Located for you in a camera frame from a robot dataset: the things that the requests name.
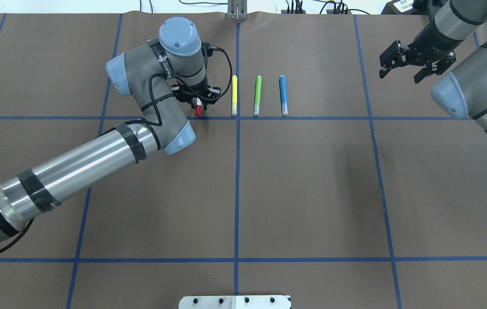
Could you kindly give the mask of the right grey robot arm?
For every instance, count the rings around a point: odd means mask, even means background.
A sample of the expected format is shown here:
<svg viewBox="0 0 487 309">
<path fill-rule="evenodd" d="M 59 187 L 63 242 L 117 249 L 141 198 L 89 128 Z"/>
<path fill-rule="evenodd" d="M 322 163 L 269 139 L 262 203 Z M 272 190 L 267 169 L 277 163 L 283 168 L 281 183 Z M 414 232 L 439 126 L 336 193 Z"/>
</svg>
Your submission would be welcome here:
<svg viewBox="0 0 487 309">
<path fill-rule="evenodd" d="M 471 118 L 487 135 L 487 41 L 448 72 L 455 49 L 487 22 L 487 0 L 415 0 L 429 22 L 408 45 L 393 41 L 379 56 L 379 77 L 395 68 L 414 65 L 417 84 L 434 74 L 442 79 L 430 96 L 450 117 Z"/>
</svg>

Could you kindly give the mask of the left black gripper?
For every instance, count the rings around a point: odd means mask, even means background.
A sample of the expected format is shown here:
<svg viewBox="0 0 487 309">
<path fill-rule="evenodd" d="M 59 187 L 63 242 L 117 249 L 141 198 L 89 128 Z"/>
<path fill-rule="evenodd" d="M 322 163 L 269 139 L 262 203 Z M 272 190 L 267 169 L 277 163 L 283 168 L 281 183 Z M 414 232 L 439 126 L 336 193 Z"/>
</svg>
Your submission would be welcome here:
<svg viewBox="0 0 487 309">
<path fill-rule="evenodd" d="M 221 98 L 221 88 L 210 86 L 190 87 L 177 83 L 171 86 L 175 98 L 181 103 L 196 106 L 198 100 L 204 105 L 215 104 Z"/>
</svg>

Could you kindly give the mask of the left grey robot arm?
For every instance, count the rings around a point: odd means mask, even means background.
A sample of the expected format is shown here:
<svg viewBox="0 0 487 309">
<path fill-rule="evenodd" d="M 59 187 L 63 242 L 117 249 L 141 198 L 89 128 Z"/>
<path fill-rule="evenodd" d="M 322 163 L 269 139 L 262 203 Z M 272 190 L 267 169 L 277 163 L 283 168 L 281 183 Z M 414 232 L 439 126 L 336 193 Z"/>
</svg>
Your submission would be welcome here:
<svg viewBox="0 0 487 309">
<path fill-rule="evenodd" d="M 191 20 L 175 16 L 161 24 L 158 37 L 108 61 L 111 84 L 136 100 L 142 117 L 0 183 L 0 243 L 15 244 L 38 215 L 153 153 L 192 145 L 196 134 L 181 104 L 215 104 L 225 94 L 208 84 L 214 51 L 224 49 L 202 41 Z"/>
</svg>

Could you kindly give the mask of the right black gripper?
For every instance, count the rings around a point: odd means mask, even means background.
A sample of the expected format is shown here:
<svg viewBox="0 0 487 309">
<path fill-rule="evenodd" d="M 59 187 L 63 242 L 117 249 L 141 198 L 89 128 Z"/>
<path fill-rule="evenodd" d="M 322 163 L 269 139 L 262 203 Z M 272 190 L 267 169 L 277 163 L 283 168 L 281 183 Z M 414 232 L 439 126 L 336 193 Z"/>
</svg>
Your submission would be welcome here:
<svg viewBox="0 0 487 309">
<path fill-rule="evenodd" d="M 441 76 L 457 61 L 457 57 L 455 51 L 451 51 L 440 59 L 430 59 L 418 51 L 416 47 L 410 47 L 400 41 L 393 41 L 379 55 L 379 61 L 381 66 L 379 78 L 381 79 L 385 78 L 393 68 L 401 68 L 406 65 L 422 67 L 414 75 L 414 83 L 418 84 L 428 76 Z"/>
</svg>

